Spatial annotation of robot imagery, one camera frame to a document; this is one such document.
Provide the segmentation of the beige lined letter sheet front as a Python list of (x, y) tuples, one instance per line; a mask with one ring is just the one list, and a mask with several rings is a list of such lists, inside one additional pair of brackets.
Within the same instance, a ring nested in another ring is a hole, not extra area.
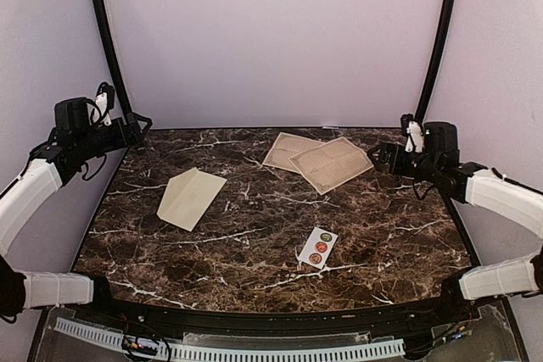
[(373, 167), (367, 154), (344, 136), (290, 157), (293, 167), (324, 195)]

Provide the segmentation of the cream paper envelope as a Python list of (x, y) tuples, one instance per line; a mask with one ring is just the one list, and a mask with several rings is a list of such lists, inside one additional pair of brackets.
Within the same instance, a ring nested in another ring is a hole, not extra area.
[(169, 224), (192, 231), (226, 182), (196, 167), (176, 175), (167, 183), (157, 215)]

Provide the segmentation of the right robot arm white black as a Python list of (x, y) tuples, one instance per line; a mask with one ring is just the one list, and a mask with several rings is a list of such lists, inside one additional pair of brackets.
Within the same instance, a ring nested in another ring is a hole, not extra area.
[[(457, 129), (448, 122), (421, 124), (411, 115), (401, 119), (404, 145), (381, 143), (367, 152), (380, 172), (425, 181), (431, 188), (458, 203), (488, 209), (542, 237), (542, 193), (508, 178), (495, 168), (463, 163)], [(542, 252), (461, 271), (442, 284), (433, 315), (452, 322), (466, 308), (466, 301), (501, 295), (542, 293)]]

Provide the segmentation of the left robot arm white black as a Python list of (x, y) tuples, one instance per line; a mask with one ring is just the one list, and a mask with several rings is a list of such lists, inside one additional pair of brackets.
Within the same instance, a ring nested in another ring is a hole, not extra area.
[[(33, 148), (24, 169), (1, 193), (1, 255), (6, 257), (15, 238), (36, 211), (76, 174), (85, 181), (90, 159), (133, 146), (144, 138), (151, 119), (129, 114), (125, 120), (107, 120), (109, 105), (87, 97), (57, 103), (55, 126), (48, 139)], [(103, 276), (78, 273), (16, 270), (1, 261), (1, 318), (9, 324), (26, 309), (85, 304), (102, 325), (120, 317)]]

